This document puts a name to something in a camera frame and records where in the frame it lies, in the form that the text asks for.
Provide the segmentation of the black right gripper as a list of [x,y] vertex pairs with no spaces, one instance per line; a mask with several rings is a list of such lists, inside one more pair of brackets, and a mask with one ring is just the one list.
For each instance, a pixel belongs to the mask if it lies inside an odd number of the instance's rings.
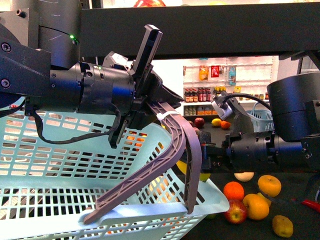
[[302,172],[304,157],[300,142],[287,142],[273,130],[255,132],[247,113],[238,112],[233,131],[221,145],[212,142],[211,133],[200,131],[203,173]]

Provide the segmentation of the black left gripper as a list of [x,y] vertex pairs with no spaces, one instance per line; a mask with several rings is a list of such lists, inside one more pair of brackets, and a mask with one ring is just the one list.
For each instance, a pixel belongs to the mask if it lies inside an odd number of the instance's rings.
[[154,25],[144,26],[145,34],[130,69],[115,62],[110,52],[105,65],[78,62],[69,70],[54,70],[50,77],[49,109],[58,112],[111,115],[116,109],[122,117],[108,137],[112,149],[120,143],[126,128],[145,126],[147,104],[168,103],[173,108],[183,100],[163,85],[151,64],[163,33]]

